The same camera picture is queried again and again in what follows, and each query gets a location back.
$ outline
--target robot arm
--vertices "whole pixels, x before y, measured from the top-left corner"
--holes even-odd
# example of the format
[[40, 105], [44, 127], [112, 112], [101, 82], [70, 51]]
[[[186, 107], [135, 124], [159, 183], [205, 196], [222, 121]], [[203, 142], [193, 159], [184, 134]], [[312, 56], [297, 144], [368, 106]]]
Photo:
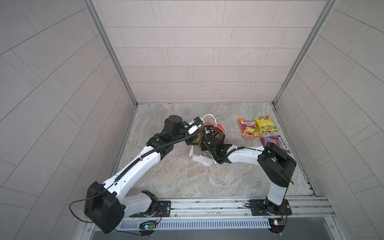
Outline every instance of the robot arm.
[[263, 168], [271, 180], [265, 209], [271, 215], [280, 213], [296, 162], [278, 146], [268, 143], [264, 147], [245, 148], [222, 144], [212, 133], [205, 131], [199, 117], [186, 123], [181, 117], [172, 115], [164, 123], [163, 131], [150, 138], [134, 160], [102, 184], [94, 182], [88, 188], [84, 214], [104, 233], [114, 230], [124, 217], [140, 212], [151, 216], [156, 211], [157, 197], [152, 193], [142, 191], [125, 198], [126, 194], [146, 171], [173, 149], [175, 143], [186, 141], [189, 144], [201, 131], [201, 149], [208, 150], [217, 163], [247, 162]]

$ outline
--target tiled wall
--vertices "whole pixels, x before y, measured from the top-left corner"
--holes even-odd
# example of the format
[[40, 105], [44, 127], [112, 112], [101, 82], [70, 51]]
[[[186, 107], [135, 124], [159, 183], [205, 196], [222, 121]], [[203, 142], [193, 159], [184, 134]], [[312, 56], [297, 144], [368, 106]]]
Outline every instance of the tiled wall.
[[339, 0], [277, 104], [349, 239], [384, 239], [384, 1]]
[[81, 0], [0, 1], [0, 239], [68, 240], [132, 110]]
[[141, 103], [272, 101], [324, 3], [93, 0]]

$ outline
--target marble floor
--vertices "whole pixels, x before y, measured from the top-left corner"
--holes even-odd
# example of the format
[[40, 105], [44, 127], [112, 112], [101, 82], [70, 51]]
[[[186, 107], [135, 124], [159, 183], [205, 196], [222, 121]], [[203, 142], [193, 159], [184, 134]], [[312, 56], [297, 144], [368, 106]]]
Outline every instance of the marble floor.
[[[243, 139], [238, 119], [253, 120], [255, 116], [270, 115], [279, 134], [285, 139], [270, 103], [197, 103], [141, 104], [125, 145], [118, 170], [121, 170], [155, 134], [162, 131], [169, 115], [178, 115], [189, 122], [196, 116], [212, 114], [224, 127], [225, 143], [237, 146], [261, 146], [260, 138]], [[213, 121], [208, 116], [205, 121]], [[190, 146], [185, 142], [174, 145], [158, 164], [147, 171], [133, 186], [129, 195], [149, 190], [158, 198], [171, 197], [243, 197], [266, 196], [270, 180], [260, 166], [247, 163], [215, 164], [206, 167], [189, 157]], [[311, 192], [299, 166], [292, 176], [287, 195], [310, 195]]]

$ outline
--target candy bag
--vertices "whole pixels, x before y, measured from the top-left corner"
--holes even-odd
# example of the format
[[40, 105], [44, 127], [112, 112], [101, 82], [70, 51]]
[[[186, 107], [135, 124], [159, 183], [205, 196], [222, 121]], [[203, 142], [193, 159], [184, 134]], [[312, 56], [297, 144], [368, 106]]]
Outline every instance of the candy bag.
[[255, 124], [255, 121], [247, 121], [244, 119], [239, 119], [239, 124], [241, 127], [241, 134], [243, 135], [243, 138], [261, 137], [259, 133], [259, 129]]
[[287, 145], [285, 145], [285, 142], [280, 137], [280, 135], [275, 135], [275, 136], [272, 136], [272, 137], [261, 137], [260, 140], [262, 141], [263, 146], [265, 146], [269, 142], [273, 142], [274, 144], [279, 146], [279, 148], [284, 150], [284, 152], [291, 152], [287, 148]]
[[255, 117], [257, 127], [259, 128], [259, 133], [268, 133], [268, 132], [277, 132], [276, 126], [273, 124], [271, 116], [264, 117]]

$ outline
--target vent grille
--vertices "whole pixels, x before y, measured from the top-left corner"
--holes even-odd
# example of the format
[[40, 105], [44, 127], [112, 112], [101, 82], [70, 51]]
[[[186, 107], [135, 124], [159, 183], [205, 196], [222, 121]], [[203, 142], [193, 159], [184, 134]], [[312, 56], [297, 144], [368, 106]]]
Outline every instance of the vent grille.
[[[137, 220], [121, 221], [119, 230], [137, 230]], [[186, 230], [186, 229], [235, 229], [235, 228], [271, 228], [267, 218], [249, 219], [167, 219], [162, 220], [156, 230]]]

